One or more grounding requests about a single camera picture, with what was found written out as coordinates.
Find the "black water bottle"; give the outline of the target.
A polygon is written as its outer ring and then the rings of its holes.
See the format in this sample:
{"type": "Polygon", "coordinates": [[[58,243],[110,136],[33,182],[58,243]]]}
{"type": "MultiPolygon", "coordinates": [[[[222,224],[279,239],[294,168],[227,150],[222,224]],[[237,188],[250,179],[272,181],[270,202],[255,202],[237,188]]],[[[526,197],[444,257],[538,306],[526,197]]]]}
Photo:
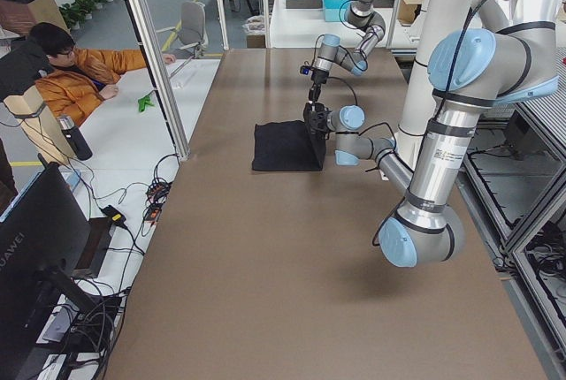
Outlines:
{"type": "Polygon", "coordinates": [[[79,127],[75,125],[73,119],[69,115],[64,114],[58,116],[57,121],[60,124],[63,135],[77,158],[81,161],[91,158],[93,152],[80,132],[79,127]]]}

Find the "aluminium frame post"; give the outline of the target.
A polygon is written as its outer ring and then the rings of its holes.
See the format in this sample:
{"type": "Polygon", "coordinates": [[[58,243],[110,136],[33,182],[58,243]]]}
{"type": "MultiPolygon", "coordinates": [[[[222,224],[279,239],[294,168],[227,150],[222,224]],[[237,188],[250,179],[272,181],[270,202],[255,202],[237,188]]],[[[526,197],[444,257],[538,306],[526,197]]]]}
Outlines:
{"type": "Polygon", "coordinates": [[[133,24],[134,34],[146,61],[149,78],[156,92],[173,148],[181,161],[190,155],[185,128],[172,91],[169,75],[163,60],[157,33],[150,15],[147,0],[124,0],[133,24]]]}

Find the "black power adapter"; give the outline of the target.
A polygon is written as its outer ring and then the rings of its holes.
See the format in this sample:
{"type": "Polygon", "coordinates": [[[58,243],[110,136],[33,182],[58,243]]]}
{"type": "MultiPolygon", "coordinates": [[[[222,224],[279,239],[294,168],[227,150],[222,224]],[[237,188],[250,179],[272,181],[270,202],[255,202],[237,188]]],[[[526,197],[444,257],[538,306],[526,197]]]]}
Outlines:
{"type": "Polygon", "coordinates": [[[123,215],[122,212],[120,212],[118,209],[116,209],[114,206],[111,205],[107,205],[104,208],[101,208],[101,211],[111,219],[111,221],[116,225],[119,226],[121,228],[125,228],[126,227],[126,217],[123,215]]]}

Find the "black graphic t-shirt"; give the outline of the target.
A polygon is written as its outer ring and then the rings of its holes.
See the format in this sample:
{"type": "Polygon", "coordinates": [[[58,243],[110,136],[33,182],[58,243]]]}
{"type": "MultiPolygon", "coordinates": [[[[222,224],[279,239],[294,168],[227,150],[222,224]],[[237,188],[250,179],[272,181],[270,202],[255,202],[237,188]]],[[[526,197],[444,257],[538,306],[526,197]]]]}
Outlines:
{"type": "Polygon", "coordinates": [[[321,171],[326,140],[315,138],[309,130],[309,111],[320,109],[327,108],[322,103],[306,103],[303,120],[255,125],[252,170],[321,171]]]}

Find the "grey office chair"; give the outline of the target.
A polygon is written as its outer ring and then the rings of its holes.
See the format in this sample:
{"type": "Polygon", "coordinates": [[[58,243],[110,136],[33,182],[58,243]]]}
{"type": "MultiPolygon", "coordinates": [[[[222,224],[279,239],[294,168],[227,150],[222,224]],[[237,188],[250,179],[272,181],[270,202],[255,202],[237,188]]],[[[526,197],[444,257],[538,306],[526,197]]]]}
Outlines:
{"type": "Polygon", "coordinates": [[[180,49],[190,51],[195,58],[203,57],[208,47],[205,4],[187,1],[181,5],[177,38],[181,43],[180,49]]]}

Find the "person in orange jacket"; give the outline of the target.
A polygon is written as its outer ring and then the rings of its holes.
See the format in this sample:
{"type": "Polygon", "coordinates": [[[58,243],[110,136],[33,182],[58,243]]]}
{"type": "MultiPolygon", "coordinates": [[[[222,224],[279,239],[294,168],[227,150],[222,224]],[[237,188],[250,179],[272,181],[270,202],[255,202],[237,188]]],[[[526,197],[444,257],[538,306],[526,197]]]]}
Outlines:
{"type": "Polygon", "coordinates": [[[142,69],[138,49],[83,49],[61,27],[41,22],[28,38],[42,48],[53,72],[35,85],[54,116],[66,115],[81,125],[103,102],[119,93],[121,75],[142,69]]]}

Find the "black computer monitor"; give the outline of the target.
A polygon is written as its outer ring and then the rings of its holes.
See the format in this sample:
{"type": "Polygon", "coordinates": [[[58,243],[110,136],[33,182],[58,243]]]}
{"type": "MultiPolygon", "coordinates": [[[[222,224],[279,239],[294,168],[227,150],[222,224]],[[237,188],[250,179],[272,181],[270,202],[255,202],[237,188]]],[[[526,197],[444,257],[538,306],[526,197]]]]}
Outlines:
{"type": "Polygon", "coordinates": [[[13,379],[32,351],[60,292],[42,275],[70,275],[89,236],[89,222],[58,165],[22,191],[1,221],[1,377],[13,379]]]}

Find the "green plastic clip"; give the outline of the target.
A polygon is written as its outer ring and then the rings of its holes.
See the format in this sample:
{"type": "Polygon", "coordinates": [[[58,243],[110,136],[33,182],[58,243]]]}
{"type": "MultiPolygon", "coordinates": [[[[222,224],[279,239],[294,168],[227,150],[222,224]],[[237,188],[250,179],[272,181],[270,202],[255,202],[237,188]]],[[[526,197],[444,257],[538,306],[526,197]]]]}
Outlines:
{"type": "Polygon", "coordinates": [[[138,112],[143,113],[147,108],[154,107],[155,104],[152,102],[152,94],[146,94],[137,101],[138,112]]]}

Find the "orange grey usb hub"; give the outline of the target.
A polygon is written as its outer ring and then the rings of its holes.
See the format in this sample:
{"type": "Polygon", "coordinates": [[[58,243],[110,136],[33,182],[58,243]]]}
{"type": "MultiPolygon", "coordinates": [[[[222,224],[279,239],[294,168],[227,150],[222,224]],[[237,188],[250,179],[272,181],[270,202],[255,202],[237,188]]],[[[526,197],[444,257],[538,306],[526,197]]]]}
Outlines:
{"type": "Polygon", "coordinates": [[[159,205],[150,205],[149,207],[146,208],[144,212],[143,215],[144,222],[150,225],[154,225],[158,221],[161,212],[162,209],[159,205]]]}
{"type": "Polygon", "coordinates": [[[152,203],[165,200],[171,190],[171,185],[167,181],[152,182],[146,192],[147,199],[152,203]]]}

